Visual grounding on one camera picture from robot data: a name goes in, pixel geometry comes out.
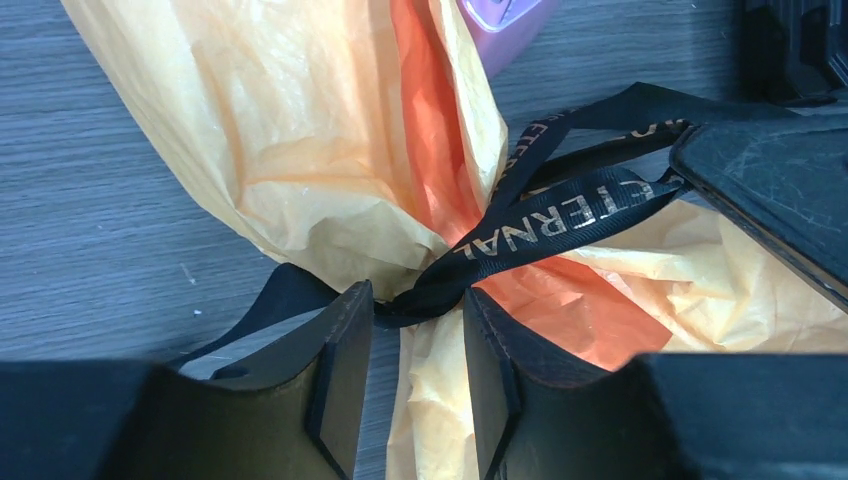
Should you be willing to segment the orange flower bouquet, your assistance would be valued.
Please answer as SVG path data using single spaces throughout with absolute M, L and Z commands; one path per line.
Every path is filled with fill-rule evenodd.
M 548 113 L 510 144 L 452 1 L 67 1 L 64 9 L 202 208 L 279 265 L 298 248 L 277 237 L 270 199 L 337 208 L 336 223 L 308 219 L 327 235 L 313 274 L 340 250 L 329 285 L 342 292 L 368 279 L 379 303 L 410 289 L 479 223 L 529 125 L 599 102 Z M 653 182 L 675 171 L 672 150 L 624 166 Z M 433 319 L 381 326 L 399 331 L 402 348 L 388 477 L 484 479 L 464 336 L 473 289 L 606 371 L 648 353 L 847 359 L 846 310 L 689 184 L 620 233 L 480 280 Z

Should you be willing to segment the black printed ribbon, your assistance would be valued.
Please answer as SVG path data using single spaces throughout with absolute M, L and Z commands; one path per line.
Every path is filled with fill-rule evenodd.
M 291 382 L 306 372 L 368 367 L 374 326 L 402 327 L 449 311 L 465 291 L 494 274 L 606 239 L 646 220 L 690 189 L 675 171 L 648 182 L 626 161 L 680 147 L 708 122 L 774 120 L 774 106 L 715 102 L 636 83 L 587 107 L 529 125 L 479 223 L 430 264 L 413 286 L 389 302 L 373 298 L 368 279 L 337 292 L 329 285 L 341 264 L 332 250 L 317 276 L 327 235 L 308 219 L 336 223 L 332 206 L 297 207 L 290 198 L 268 201 L 277 237 L 297 256 L 277 266 L 247 313 L 218 339 L 173 359 L 179 370 L 254 333 L 297 316 L 305 322 L 257 352 L 217 370 L 212 381 L 250 387 L 256 380 Z

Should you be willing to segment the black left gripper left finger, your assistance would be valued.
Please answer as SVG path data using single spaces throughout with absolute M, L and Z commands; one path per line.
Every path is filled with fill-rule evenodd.
M 198 380 L 128 360 L 5 362 L 5 479 L 349 479 L 373 318 L 359 282 Z

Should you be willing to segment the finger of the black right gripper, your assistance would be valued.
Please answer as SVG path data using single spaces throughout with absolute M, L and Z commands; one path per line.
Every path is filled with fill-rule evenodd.
M 847 117 L 704 125 L 671 167 L 718 212 L 841 309 L 847 307 Z

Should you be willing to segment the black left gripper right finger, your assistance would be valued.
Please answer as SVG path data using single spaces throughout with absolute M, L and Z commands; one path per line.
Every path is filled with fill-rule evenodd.
M 484 479 L 843 479 L 847 359 L 648 353 L 606 371 L 479 289 L 464 336 Z

